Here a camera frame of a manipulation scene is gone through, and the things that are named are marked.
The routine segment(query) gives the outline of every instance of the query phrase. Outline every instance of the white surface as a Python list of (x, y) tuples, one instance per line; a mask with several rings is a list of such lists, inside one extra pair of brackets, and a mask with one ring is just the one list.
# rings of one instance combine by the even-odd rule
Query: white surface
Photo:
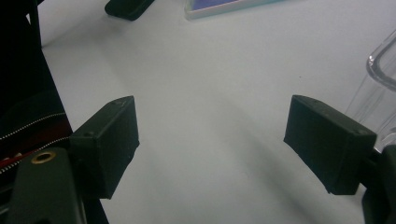
[(74, 129), (134, 95), (141, 146), (110, 223), (363, 223), (283, 143), (290, 98), (345, 111), (396, 1), (289, 0), (197, 21), (157, 0), (134, 22), (105, 0), (40, 6), (44, 54)]

